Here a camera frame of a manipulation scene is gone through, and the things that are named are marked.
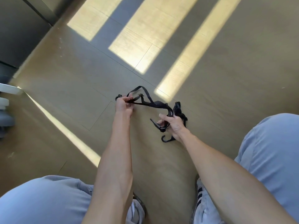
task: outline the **forearm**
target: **forearm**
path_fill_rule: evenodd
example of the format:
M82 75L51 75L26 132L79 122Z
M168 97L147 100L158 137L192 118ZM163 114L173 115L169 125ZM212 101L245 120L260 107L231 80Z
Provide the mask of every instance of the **forearm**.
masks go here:
M132 182L130 119L123 113L116 113L112 135L99 163L92 200L84 223L124 222L132 202L129 199Z
M180 137L227 223L296 223L264 185L238 163L187 129L182 130Z

